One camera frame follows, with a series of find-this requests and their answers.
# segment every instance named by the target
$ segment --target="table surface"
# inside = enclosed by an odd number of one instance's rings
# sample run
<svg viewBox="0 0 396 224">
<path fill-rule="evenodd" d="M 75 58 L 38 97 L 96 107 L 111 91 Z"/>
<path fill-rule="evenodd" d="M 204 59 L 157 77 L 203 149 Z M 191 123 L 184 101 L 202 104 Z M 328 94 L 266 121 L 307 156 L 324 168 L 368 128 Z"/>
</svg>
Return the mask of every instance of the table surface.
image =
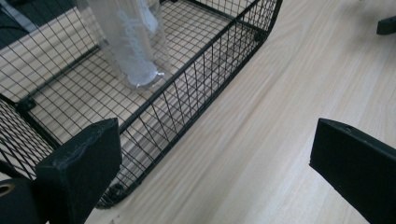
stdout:
<svg viewBox="0 0 396 224">
<path fill-rule="evenodd" d="M 131 196 L 87 223 L 366 223 L 309 167 L 318 118 L 396 147 L 392 0 L 284 1 L 274 31 Z"/>
</svg>

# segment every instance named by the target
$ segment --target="black rectangular block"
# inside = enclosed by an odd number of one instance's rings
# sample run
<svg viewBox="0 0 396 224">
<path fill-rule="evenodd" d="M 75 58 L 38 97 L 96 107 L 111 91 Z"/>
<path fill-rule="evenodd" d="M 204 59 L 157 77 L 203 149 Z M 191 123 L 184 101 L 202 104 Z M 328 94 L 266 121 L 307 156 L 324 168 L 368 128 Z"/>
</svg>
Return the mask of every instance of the black rectangular block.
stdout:
<svg viewBox="0 0 396 224">
<path fill-rule="evenodd" d="M 120 170 L 116 119 L 94 123 L 41 161 L 35 186 L 45 197 L 50 223 L 84 223 Z"/>
<path fill-rule="evenodd" d="M 344 123 L 320 119 L 310 166 L 370 223 L 396 223 L 396 149 Z"/>
</svg>

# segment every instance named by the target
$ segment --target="black metal frame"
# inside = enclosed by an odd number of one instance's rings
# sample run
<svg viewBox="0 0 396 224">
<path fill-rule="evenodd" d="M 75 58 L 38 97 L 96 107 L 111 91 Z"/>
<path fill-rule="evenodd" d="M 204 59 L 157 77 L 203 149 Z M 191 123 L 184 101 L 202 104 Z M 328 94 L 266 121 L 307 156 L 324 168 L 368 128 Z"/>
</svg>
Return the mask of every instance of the black metal frame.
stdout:
<svg viewBox="0 0 396 224">
<path fill-rule="evenodd" d="M 214 18 L 212 21 L 217 23 L 211 25 L 204 21 L 200 24 L 212 30 L 208 31 L 210 39 L 199 44 L 192 43 L 193 47 L 199 47 L 199 50 L 192 51 L 193 56 L 191 57 L 185 57 L 189 53 L 182 52 L 182 58 L 175 58 L 175 60 L 184 64 L 174 66 L 176 72 L 166 79 L 158 90 L 151 92 L 149 97 L 138 93 L 138 97 L 144 98 L 145 102 L 138 105 L 138 108 L 130 113 L 127 119 L 119 117 L 121 137 L 128 139 L 127 143 L 133 144 L 133 149 L 137 148 L 139 152 L 131 152 L 131 149 L 123 150 L 121 172 L 116 178 L 118 183 L 108 189 L 99 202 L 99 207 L 116 204 L 142 183 L 149 172 L 205 112 L 265 42 L 274 27 L 282 1 L 247 0 L 246 4 L 242 5 L 241 1 L 224 0 L 222 2 L 225 6 L 221 6 L 217 0 L 212 1 L 211 5 L 204 4 L 200 0 L 180 0 L 172 1 L 172 3 L 161 0 L 161 2 L 169 8 L 188 7 L 197 11 L 202 10 L 202 17 Z M 193 29 L 195 28 L 185 28 L 183 32 L 198 35 L 197 31 Z M 193 38 L 194 36 L 186 36 L 186 39 L 196 41 Z M 174 45 L 181 45 L 177 40 L 170 40 L 170 42 Z M 43 92 L 54 83 L 62 83 L 62 78 L 67 77 L 70 71 L 77 71 L 77 67 L 84 66 L 85 62 L 92 63 L 91 57 L 101 58 L 99 48 L 93 47 L 81 53 L 73 62 L 68 63 L 66 67 L 46 79 L 35 90 L 28 91 L 28 94 L 23 97 L 9 94 L 12 90 L 0 89 L 0 92 L 8 93 L 8 98 L 19 99 L 15 107 L 19 114 L 53 148 L 60 146 L 64 140 L 60 140 L 58 135 L 52 133 L 51 129 L 46 127 L 46 122 L 40 120 L 35 111 L 32 112 L 35 106 L 37 110 L 45 112 L 48 110 L 35 98 L 40 95 L 45 96 Z M 100 69 L 100 71 L 106 71 L 107 67 Z M 97 111 L 94 112 L 99 117 L 97 119 L 105 119 L 106 116 L 100 115 Z M 142 153 L 143 159 L 137 159 L 136 157 L 141 154 L 136 153 Z"/>
</svg>

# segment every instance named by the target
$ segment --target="black wire mesh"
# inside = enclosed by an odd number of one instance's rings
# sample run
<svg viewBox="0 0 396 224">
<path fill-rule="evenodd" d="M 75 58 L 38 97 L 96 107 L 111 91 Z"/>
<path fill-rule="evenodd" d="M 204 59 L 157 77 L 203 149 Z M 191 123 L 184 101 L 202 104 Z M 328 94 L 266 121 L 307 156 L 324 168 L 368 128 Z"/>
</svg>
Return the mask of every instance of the black wire mesh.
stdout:
<svg viewBox="0 0 396 224">
<path fill-rule="evenodd" d="M 0 98 L 0 154 L 26 177 L 35 177 L 35 165 L 53 148 L 27 123 L 12 103 Z"/>
<path fill-rule="evenodd" d="M 119 119 L 122 167 L 99 202 L 109 207 L 143 181 L 247 63 L 269 35 L 280 4 L 162 2 L 173 75 L 158 90 L 146 92 L 134 92 L 117 81 L 77 10 L 70 7 L 1 49 L 0 93 L 22 108 L 26 105 L 28 115 L 60 144 L 93 122 Z"/>
</svg>

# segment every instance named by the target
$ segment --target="plastic bottle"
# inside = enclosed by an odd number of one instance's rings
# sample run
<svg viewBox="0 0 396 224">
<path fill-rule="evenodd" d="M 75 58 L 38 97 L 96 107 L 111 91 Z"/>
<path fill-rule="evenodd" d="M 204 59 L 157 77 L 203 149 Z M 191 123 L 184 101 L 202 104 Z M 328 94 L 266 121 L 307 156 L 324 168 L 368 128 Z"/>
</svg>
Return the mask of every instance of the plastic bottle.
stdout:
<svg viewBox="0 0 396 224">
<path fill-rule="evenodd" d="M 77 0 L 107 60 L 124 83 L 149 88 L 169 72 L 158 0 Z"/>
</svg>

